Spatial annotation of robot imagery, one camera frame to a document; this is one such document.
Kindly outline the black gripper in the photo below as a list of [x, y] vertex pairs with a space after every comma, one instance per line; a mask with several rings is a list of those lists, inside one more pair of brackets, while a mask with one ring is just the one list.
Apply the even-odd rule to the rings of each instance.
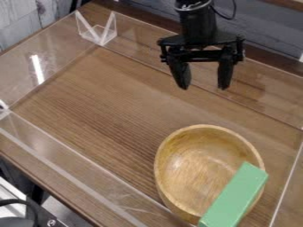
[[219, 62], [218, 88], [230, 87], [235, 64], [245, 59], [245, 37], [218, 28], [217, 17], [233, 20], [214, 5], [214, 0], [175, 0], [182, 33], [161, 38], [162, 62], [169, 64], [178, 86], [187, 90], [193, 74], [187, 62]]

